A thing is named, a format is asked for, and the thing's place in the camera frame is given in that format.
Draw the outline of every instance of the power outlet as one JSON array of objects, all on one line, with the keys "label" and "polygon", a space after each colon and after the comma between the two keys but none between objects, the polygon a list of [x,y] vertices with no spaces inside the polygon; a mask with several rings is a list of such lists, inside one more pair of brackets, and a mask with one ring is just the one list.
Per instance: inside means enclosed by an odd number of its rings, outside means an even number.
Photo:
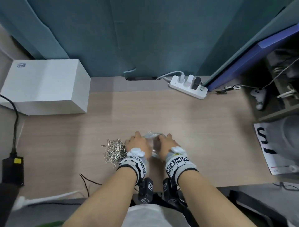
[{"label": "power outlet", "polygon": [[188,79],[184,80],[183,83],[179,83],[179,77],[173,76],[169,86],[178,91],[184,92],[188,95],[191,95],[197,99],[204,99],[207,96],[208,89],[202,85],[198,85],[197,89],[192,89],[193,84],[193,75],[189,75]]}]

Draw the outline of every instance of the hand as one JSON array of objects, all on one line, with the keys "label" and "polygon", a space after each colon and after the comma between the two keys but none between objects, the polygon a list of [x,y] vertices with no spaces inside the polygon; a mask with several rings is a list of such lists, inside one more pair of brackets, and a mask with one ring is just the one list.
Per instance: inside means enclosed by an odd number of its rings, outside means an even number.
[{"label": "hand", "polygon": [[135,136],[131,136],[125,141],[126,150],[129,152],[132,148],[140,148],[145,153],[145,159],[148,160],[152,156],[152,147],[148,144],[147,139],[142,137],[140,132],[135,132]]},{"label": "hand", "polygon": [[171,134],[168,134],[167,137],[164,135],[159,135],[159,140],[161,141],[161,150],[159,152],[159,156],[162,161],[166,160],[166,156],[171,151],[172,147],[180,147],[180,145],[172,139]]}]

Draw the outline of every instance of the desk surface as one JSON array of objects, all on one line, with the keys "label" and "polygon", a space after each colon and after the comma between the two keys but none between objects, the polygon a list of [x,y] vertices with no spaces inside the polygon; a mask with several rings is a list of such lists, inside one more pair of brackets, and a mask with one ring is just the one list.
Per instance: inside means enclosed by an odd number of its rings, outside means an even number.
[{"label": "desk surface", "polygon": [[[103,183],[113,172],[103,153],[107,139],[126,140],[136,130],[171,133],[202,175],[216,187],[278,181],[256,138],[243,91],[198,100],[175,90],[90,93],[86,114],[28,116],[18,143],[24,156],[20,195],[38,198],[74,190],[79,177]],[[154,190],[163,176],[150,165]],[[98,187],[88,183],[90,191]]]}]

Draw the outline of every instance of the game controller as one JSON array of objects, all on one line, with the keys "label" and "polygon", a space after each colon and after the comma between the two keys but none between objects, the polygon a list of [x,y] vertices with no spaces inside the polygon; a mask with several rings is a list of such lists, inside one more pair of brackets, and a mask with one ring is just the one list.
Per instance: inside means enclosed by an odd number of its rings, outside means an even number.
[{"label": "game controller", "polygon": [[250,94],[255,97],[257,101],[257,110],[261,111],[264,108],[265,99],[266,99],[266,89],[265,88],[255,88],[253,89]]}]

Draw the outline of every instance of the yellow label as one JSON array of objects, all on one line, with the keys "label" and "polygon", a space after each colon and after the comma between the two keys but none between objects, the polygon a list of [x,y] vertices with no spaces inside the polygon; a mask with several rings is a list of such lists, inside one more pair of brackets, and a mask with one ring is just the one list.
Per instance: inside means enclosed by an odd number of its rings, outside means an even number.
[{"label": "yellow label", "polygon": [[20,158],[15,158],[14,163],[15,163],[15,164],[21,164],[21,163],[22,163],[22,159],[20,159]]}]

